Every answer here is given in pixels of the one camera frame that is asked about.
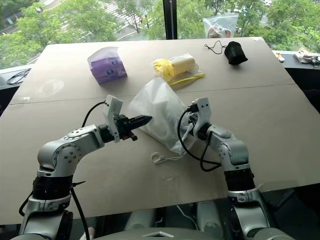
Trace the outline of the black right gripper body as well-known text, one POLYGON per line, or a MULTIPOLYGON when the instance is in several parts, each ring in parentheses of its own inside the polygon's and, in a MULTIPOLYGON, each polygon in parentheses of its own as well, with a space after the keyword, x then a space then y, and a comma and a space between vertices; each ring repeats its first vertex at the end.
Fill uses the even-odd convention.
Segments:
POLYGON ((187 120, 189 123, 188 126, 188 134, 192 135, 193 137, 198 137, 199 136, 199 129, 200 129, 200 113, 199 112, 195 112, 195 111, 188 111, 187 114, 187 120))

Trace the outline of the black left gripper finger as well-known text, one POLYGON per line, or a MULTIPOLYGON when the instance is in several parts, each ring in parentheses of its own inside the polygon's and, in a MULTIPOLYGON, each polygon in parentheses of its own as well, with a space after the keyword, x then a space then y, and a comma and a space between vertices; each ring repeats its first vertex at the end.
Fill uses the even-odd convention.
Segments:
POLYGON ((150 115, 139 115, 129 119, 130 124, 148 124, 152 120, 150 115))
POLYGON ((129 123, 129 130, 132 131, 138 129, 142 126, 145 126, 146 124, 148 124, 148 121, 131 121, 129 123))

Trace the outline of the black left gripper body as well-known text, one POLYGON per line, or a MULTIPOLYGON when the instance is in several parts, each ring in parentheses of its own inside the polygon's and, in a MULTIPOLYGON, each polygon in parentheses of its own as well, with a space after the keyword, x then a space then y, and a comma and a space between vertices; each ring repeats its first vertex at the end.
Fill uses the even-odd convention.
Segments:
POLYGON ((121 140, 131 139, 136 141, 138 137, 132 132, 133 129, 137 128, 137 117, 128 118, 121 114, 113 117, 117 132, 121 140))

